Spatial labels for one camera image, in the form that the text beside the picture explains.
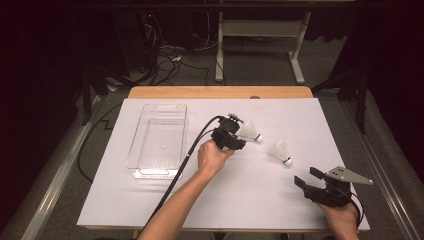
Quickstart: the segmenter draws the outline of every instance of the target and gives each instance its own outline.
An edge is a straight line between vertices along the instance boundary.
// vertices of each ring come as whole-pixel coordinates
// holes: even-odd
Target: white table
[[[323,212],[303,197],[294,175],[324,188],[310,167],[327,171],[344,166],[317,99],[126,99],[78,225],[93,229],[139,229],[146,223],[170,180],[135,179],[126,168],[135,128],[144,104],[186,104],[189,125],[186,152],[203,126],[216,115],[236,113],[264,135],[262,144],[247,143],[208,185],[183,228],[210,231],[311,232],[328,230]],[[287,167],[266,151],[284,139],[293,165]],[[197,169],[191,156],[179,188]],[[368,230],[364,218],[359,230]]]

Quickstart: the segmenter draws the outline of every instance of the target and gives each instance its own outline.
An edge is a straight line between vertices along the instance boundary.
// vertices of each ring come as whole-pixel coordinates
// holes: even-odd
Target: clear plastic container
[[[174,178],[185,156],[186,128],[186,105],[145,105],[127,161],[134,177]]]

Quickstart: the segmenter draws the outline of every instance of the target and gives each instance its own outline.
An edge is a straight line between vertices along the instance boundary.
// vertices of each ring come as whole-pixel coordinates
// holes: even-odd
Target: gray floor
[[[304,74],[306,85],[314,86],[325,81],[337,59],[344,41],[325,43],[323,40],[305,41],[299,55],[299,63]],[[294,75],[286,52],[294,47],[293,39],[275,42],[244,41],[241,52],[239,40],[226,39],[224,49],[224,71],[227,85],[296,85]],[[183,63],[193,67],[181,66],[180,72],[170,81],[162,85],[222,85],[214,81],[215,51],[188,52],[177,49]],[[171,67],[163,63],[163,68]],[[371,230],[360,233],[361,239],[420,239],[424,236],[424,188],[402,154],[390,130],[381,118],[372,94],[367,96],[366,130],[362,135],[354,124],[353,102],[339,102],[337,89],[325,90],[316,94],[322,105],[324,114],[339,148],[346,166],[364,176],[372,178],[373,186],[355,185],[360,197],[365,202],[365,211]],[[128,94],[128,89],[111,92],[99,100],[97,110],[91,123],[96,123],[113,107],[118,106]],[[77,164],[70,166],[62,187],[58,187],[58,198],[51,201],[54,207],[50,211],[37,211],[40,202],[57,173],[68,161],[73,149],[82,143],[81,133],[88,133],[82,127],[82,111],[75,120],[67,135],[46,164],[34,186],[22,203],[0,239],[96,239],[116,238],[130,239],[129,230],[93,231],[76,226],[84,199],[90,183],[82,177]],[[119,106],[106,114],[103,120],[109,120],[112,126],[119,113]],[[103,151],[110,137],[111,130],[105,128],[102,121],[93,128],[81,152],[81,167],[90,178],[93,178],[101,160]],[[28,231],[34,226],[35,213],[45,217],[40,231]],[[321,239],[325,234],[291,234],[291,239]]]

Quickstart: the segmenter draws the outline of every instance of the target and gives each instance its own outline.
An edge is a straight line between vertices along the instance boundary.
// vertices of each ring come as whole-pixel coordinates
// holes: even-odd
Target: white shuttlecock
[[[286,144],[283,140],[273,144],[269,149],[268,154],[280,159],[286,166],[290,166],[293,163],[293,160],[290,158],[287,152]]]
[[[264,140],[264,137],[256,131],[255,126],[250,121],[240,122],[240,129],[235,135],[246,141],[262,142]]]

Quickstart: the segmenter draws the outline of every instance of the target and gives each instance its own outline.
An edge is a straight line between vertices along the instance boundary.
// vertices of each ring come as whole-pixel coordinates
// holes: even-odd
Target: dark background
[[[361,64],[364,52],[373,53],[366,69],[369,89],[405,156],[424,179],[420,168],[424,157],[424,30],[417,4],[403,1],[389,12],[317,11],[310,19],[306,39],[324,36],[331,41],[349,35],[356,16],[358,29],[349,35],[333,74]],[[201,14],[170,11],[156,17],[164,22],[167,41],[190,48],[192,33],[207,35]],[[245,17],[241,13],[232,16]],[[211,17],[211,23],[216,23],[217,14]],[[128,74],[129,63],[113,25],[109,13],[76,13],[63,8],[60,1],[0,2],[0,230],[74,120],[74,101],[81,93],[87,65],[96,63]]]

